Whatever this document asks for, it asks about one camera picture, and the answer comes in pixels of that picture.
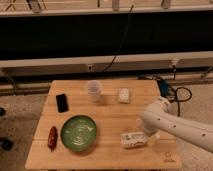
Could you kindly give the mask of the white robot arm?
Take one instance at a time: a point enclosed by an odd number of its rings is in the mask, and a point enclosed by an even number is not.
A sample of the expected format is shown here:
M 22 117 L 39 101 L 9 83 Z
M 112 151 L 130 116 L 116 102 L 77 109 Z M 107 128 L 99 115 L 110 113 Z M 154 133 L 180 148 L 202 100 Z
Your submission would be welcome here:
M 164 97 L 157 97 L 140 113 L 144 132 L 151 136 L 158 129 L 213 153 L 213 126 L 171 115 L 171 103 Z

